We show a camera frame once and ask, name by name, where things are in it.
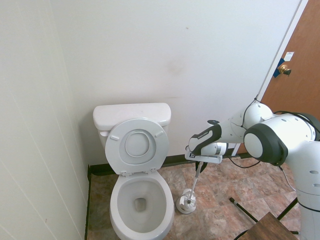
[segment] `black baseboard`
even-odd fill
[[[88,224],[89,224],[89,209],[90,209],[90,192],[91,192],[91,172],[90,166],[88,165],[88,180],[89,180],[89,193],[88,193],[88,202],[86,205],[86,217],[85,217],[85,232],[84,232],[84,240],[88,238]]]
[[[233,152],[233,148],[228,149],[224,157],[228,157]],[[237,154],[236,157],[240,157],[241,159],[251,158],[252,156],[249,153],[240,153]],[[194,161],[186,160],[185,155],[174,155],[174,156],[167,156],[163,162],[163,167],[170,167],[180,164],[191,164],[194,163]],[[93,174],[96,176],[105,176],[105,175],[111,175],[116,174],[109,163],[106,164],[99,164],[99,165],[92,165],[88,168],[88,178],[89,176]]]

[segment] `black metal leg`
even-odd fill
[[[282,213],[276,218],[279,221],[298,203],[298,198],[296,197],[290,204],[283,210]]]
[[[244,209],[239,203],[237,203],[232,197],[229,198],[230,202],[232,202],[234,205],[236,205],[238,208],[240,208],[245,214],[247,214],[253,221],[256,223],[258,220],[252,216],[246,209]],[[296,197],[286,208],[283,210],[282,213],[277,217],[277,219],[280,221],[296,204],[298,203],[298,198]],[[239,239],[243,234],[245,234],[248,230],[243,231],[240,233],[234,240]],[[298,231],[290,231],[292,234],[299,234]]]
[[[245,210],[239,203],[237,203],[232,197],[229,198],[230,202],[232,202],[234,205],[238,206],[245,214],[247,214],[253,221],[255,221],[256,223],[258,222],[258,220],[252,216],[247,210]]]

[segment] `toilet tank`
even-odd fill
[[[106,146],[111,129],[123,121],[147,118],[158,123],[166,133],[171,120],[171,109],[166,103],[134,103],[97,106],[93,111],[93,121],[98,129],[102,146]]]

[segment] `toilet brush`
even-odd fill
[[[190,214],[194,210],[196,210],[196,195],[195,195],[195,187],[198,180],[200,173],[206,168],[207,163],[203,162],[196,162],[196,172],[195,178],[193,181],[192,189],[187,188],[183,190],[181,197],[179,197],[176,202],[175,206],[176,209],[182,214]]]

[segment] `door frame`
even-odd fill
[[[274,75],[274,72],[275,72],[275,69],[276,67],[278,66],[278,63],[282,57],[282,55],[284,54],[284,51],[286,50],[286,47],[289,43],[289,40],[292,36],[292,34],[294,33],[294,30],[296,29],[296,26],[299,22],[299,19],[302,15],[302,13],[304,12],[305,8],[306,8],[306,5],[308,3],[308,0],[300,0],[299,2],[299,5],[293,15],[293,18],[291,19],[291,22],[286,30],[286,33],[282,39],[282,42],[274,56],[274,59],[272,61],[272,64],[270,65],[270,68],[269,68],[269,71],[267,72],[265,78],[264,78],[264,81],[262,83],[262,86],[258,92],[258,95],[257,95],[257,100],[258,101],[261,101],[261,99],[263,98],[266,90],[267,90],[267,87]],[[239,147],[240,147],[240,143],[237,143],[233,149],[233,152],[232,152],[232,156],[235,156],[239,150]]]

